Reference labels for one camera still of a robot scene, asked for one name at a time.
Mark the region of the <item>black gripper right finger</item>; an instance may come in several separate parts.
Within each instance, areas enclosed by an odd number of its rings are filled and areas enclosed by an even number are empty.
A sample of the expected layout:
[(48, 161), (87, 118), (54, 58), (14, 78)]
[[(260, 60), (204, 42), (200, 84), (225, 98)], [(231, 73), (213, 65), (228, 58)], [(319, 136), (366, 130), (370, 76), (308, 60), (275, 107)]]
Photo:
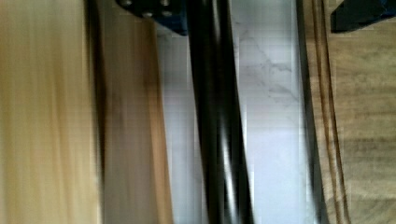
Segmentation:
[(344, 0), (331, 14), (331, 32), (356, 31), (395, 15), (396, 0)]

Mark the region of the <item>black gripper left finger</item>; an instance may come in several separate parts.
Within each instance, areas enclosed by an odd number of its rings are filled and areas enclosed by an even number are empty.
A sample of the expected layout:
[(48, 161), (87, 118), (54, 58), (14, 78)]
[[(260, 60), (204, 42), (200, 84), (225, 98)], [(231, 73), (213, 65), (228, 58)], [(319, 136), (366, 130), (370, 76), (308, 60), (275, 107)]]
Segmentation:
[(170, 31), (188, 35), (186, 0), (115, 0), (136, 17), (152, 19)]

